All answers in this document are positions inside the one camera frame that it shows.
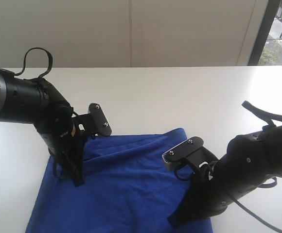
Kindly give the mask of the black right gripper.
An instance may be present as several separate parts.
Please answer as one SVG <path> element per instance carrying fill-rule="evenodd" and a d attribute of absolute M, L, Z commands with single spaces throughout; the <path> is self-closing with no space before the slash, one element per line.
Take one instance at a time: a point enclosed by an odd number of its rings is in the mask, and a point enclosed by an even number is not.
<path fill-rule="evenodd" d="M 260 164 L 255 161 L 216 161 L 214 167 L 204 164 L 193 170 L 190 186 L 176 210 L 167 217 L 173 228 L 191 218 L 208 218 L 223 213 L 228 205 L 260 185 Z"/>

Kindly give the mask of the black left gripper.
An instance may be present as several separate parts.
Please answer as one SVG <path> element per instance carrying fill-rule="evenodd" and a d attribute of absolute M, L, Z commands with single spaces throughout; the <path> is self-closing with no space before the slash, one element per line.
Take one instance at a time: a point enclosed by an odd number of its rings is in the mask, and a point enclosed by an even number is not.
<path fill-rule="evenodd" d="M 84 139 L 73 118 L 45 119 L 39 122 L 37 132 L 48 147 L 54 159 L 53 173 L 57 176 L 57 166 L 71 177 L 75 187 L 85 183 L 83 173 Z"/>

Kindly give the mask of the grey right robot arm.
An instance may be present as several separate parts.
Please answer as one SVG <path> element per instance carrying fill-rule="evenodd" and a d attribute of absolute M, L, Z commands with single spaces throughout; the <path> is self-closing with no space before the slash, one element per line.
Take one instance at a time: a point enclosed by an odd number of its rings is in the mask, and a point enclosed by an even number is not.
<path fill-rule="evenodd" d="M 162 155 L 169 170 L 192 169 L 186 177 L 189 188 L 168 217 L 174 228 L 219 215 L 253 190 L 272 188 L 282 178 L 282 126 L 236 136 L 222 158 L 203 144 L 200 137 L 192 137 Z"/>

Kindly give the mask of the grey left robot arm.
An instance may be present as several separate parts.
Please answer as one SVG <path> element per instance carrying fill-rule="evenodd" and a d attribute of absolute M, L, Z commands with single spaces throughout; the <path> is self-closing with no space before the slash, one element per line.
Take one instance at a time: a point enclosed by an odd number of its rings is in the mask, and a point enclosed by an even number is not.
<path fill-rule="evenodd" d="M 71 105 L 45 79 L 22 80 L 0 70 L 0 122 L 34 125 L 55 164 L 81 186 L 84 144 L 73 114 Z"/>

